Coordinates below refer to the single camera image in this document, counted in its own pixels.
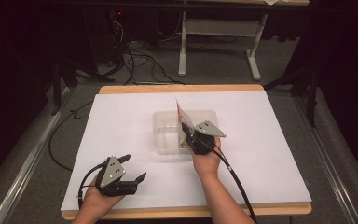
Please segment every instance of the wrist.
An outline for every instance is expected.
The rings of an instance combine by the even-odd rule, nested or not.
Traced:
[[[219,176],[217,174],[203,174],[203,175],[199,175],[199,178],[202,185],[214,181],[220,181]]]

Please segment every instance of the white paper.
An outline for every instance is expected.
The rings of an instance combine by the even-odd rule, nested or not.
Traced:
[[[251,203],[310,202],[275,114],[263,91],[130,93],[96,95],[78,150],[62,211],[78,210],[77,191],[85,174],[112,155],[131,154],[122,180],[147,172],[135,195],[118,208],[205,205],[191,155],[159,155],[153,144],[153,114],[212,109],[225,132],[222,150]],[[238,203],[241,193],[224,163],[219,177]]]

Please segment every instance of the black wall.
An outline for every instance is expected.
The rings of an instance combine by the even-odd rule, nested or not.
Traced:
[[[0,1],[0,165],[45,106],[51,78],[26,1]]]
[[[317,62],[318,86],[358,161],[358,1],[323,1],[318,7],[338,13],[311,19],[286,74]]]

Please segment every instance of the black cable on floor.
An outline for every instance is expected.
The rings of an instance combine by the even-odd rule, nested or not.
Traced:
[[[55,128],[54,131],[51,133],[51,136],[50,136],[50,138],[49,138],[49,140],[48,140],[48,154],[50,155],[51,159],[52,159],[57,165],[61,166],[61,168],[65,169],[65,170],[67,170],[67,171],[71,171],[71,172],[72,172],[73,169],[71,169],[71,168],[69,168],[69,167],[67,167],[67,166],[65,166],[65,165],[63,165],[63,164],[61,164],[59,161],[57,161],[57,160],[54,158],[54,155],[53,155],[52,149],[51,149],[52,139],[53,139],[53,137],[54,137],[54,134],[60,129],[60,127],[61,127],[69,118],[71,118],[74,114],[76,114],[76,113],[77,113],[79,110],[81,110],[82,108],[86,107],[87,105],[90,105],[92,102],[93,102],[93,100],[90,101],[90,102],[88,102],[88,103],[86,103],[86,104],[84,104],[84,105],[82,105],[81,107],[79,107],[79,108],[76,109],[76,110],[71,110],[71,114],[68,115],[63,121],[61,121],[60,124],[58,124],[58,125],[56,126],[56,128]]]

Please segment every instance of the white table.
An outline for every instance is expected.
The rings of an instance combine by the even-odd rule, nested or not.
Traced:
[[[222,149],[243,184],[256,215],[307,214],[311,198],[259,85],[104,87],[96,95],[76,157],[62,213],[73,219],[77,190],[88,170],[109,156],[131,154],[122,180],[147,172],[135,195],[127,196],[105,217],[208,217],[191,156],[159,155],[153,143],[153,114],[212,109],[227,138]],[[238,203],[238,187],[224,165],[221,181]]]

